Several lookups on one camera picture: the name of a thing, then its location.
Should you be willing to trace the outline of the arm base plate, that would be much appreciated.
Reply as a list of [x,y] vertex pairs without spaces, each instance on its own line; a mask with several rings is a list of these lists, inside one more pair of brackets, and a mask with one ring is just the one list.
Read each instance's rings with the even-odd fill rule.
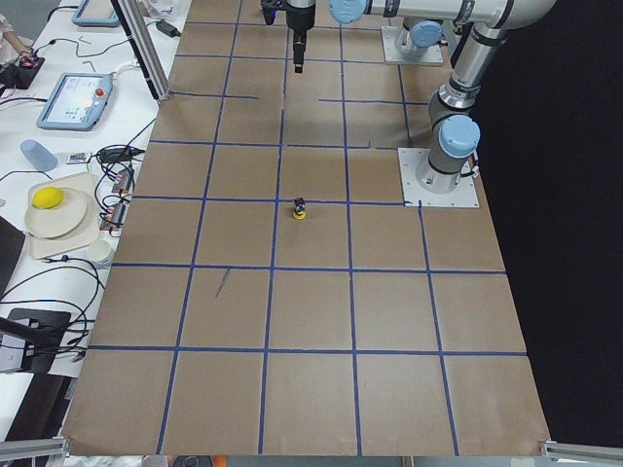
[[458,173],[446,175],[429,164],[429,149],[399,148],[404,205],[411,207],[478,208],[474,178],[462,177],[469,169],[465,162]]
[[386,63],[441,66],[444,62],[439,45],[434,44],[423,48],[416,46],[411,39],[410,32],[403,26],[383,26],[381,34]]

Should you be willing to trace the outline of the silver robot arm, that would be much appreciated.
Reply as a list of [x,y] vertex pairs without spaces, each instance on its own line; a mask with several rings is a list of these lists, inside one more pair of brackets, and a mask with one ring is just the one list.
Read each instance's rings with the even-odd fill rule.
[[[265,23],[272,24],[276,13],[284,11],[288,28],[293,32],[294,70],[304,69],[308,31],[314,27],[314,1],[263,1],[261,8]],[[372,12],[370,1],[330,1],[328,10],[333,20],[349,24]],[[382,40],[385,62],[419,66],[443,64],[440,42],[444,38],[443,24],[422,18],[404,18],[400,26],[384,26]]]
[[465,161],[478,146],[480,128],[468,113],[495,52],[509,31],[537,22],[554,5],[553,1],[331,1],[329,12],[339,23],[379,15],[449,19],[471,25],[457,50],[448,82],[430,98],[428,115],[434,143],[416,169],[423,188],[445,195],[456,188]]

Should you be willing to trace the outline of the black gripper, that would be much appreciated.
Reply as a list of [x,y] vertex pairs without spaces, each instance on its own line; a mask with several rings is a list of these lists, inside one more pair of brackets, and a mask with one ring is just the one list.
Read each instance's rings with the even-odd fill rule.
[[307,31],[312,29],[312,0],[285,0],[286,23],[293,30],[293,62],[296,74],[304,71]]

